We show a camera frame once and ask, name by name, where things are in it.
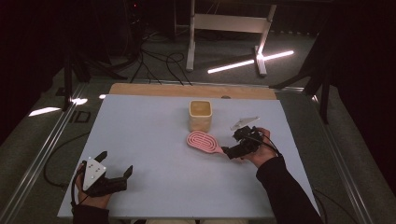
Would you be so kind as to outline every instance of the person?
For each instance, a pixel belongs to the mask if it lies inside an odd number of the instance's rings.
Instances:
[[[262,141],[271,146],[270,131],[257,130],[262,133]],[[277,223],[323,223],[304,190],[287,170],[283,156],[277,156],[271,148],[261,145],[242,159],[251,161],[258,168],[256,177],[267,192]],[[111,195],[89,197],[81,190],[81,176],[76,185],[80,203],[74,209],[73,223],[108,223],[106,207]]]

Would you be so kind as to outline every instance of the pink hairbrush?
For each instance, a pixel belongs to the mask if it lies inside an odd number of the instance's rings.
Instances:
[[[191,147],[201,149],[207,153],[224,153],[215,137],[201,131],[194,131],[187,137],[187,144]]]

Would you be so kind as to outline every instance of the black sleeve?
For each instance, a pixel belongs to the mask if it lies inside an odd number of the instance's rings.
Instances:
[[[267,191],[277,223],[322,223],[317,210],[286,169],[282,157],[265,162],[256,177]]]
[[[73,213],[74,224],[108,224],[108,210],[87,205],[77,205]]]

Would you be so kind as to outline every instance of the hand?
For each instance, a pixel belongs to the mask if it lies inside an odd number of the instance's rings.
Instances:
[[[78,189],[78,202],[79,204],[88,205],[92,207],[106,209],[108,201],[110,201],[111,194],[107,194],[101,197],[90,197],[82,191],[82,174],[78,175],[76,180],[76,187]]]
[[[270,131],[264,128],[257,128],[257,131],[262,133],[262,141],[271,146]],[[253,164],[259,168],[266,161],[272,159],[273,157],[276,157],[276,153],[266,145],[261,145],[257,151],[251,152],[241,158],[253,162]]]

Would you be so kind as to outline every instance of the white table surface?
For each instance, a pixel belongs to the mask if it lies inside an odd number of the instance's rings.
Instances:
[[[278,100],[108,95],[103,101],[80,160],[108,155],[107,178],[130,166],[128,189],[113,194],[111,217],[265,218],[274,214],[257,168],[189,147],[189,102],[208,100],[213,118],[209,133],[224,147],[237,144],[230,128],[241,118],[259,116],[250,127],[264,127],[284,155],[288,170],[318,210],[283,108]],[[72,217],[70,187],[58,217]]]

